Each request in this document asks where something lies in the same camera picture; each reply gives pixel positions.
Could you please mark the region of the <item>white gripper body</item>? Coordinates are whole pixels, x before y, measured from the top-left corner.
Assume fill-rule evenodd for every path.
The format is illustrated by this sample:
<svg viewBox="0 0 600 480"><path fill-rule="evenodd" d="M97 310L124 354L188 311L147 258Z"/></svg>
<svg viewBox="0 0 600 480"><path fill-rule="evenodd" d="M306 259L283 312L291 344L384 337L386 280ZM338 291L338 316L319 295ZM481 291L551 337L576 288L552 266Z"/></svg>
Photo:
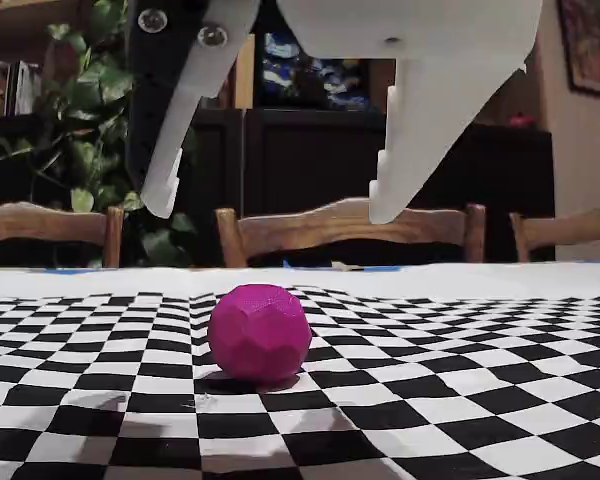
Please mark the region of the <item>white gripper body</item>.
<svg viewBox="0 0 600 480"><path fill-rule="evenodd" d="M540 1L289 0L278 9L318 58L459 59L518 66L535 42Z"/></svg>

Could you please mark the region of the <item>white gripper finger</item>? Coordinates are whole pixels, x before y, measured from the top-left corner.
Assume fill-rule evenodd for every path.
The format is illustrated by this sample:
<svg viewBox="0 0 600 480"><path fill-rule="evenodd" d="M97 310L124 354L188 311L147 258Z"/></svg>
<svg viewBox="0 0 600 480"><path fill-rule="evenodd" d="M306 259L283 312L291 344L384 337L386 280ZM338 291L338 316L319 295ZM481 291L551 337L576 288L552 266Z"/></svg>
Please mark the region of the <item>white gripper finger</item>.
<svg viewBox="0 0 600 480"><path fill-rule="evenodd" d="M524 62L401 59L388 88L385 145L369 184L369 219L393 221L492 95Z"/></svg>

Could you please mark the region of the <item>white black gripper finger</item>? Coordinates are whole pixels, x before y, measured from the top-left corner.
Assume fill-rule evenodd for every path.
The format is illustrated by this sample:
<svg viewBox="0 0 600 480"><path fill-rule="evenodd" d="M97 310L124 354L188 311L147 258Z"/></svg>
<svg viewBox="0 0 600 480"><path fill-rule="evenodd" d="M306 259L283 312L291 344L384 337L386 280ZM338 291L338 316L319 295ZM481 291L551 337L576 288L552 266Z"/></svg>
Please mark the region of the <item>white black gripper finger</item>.
<svg viewBox="0 0 600 480"><path fill-rule="evenodd" d="M168 218L201 98L218 95L258 14L255 1L132 1L127 161L145 207Z"/></svg>

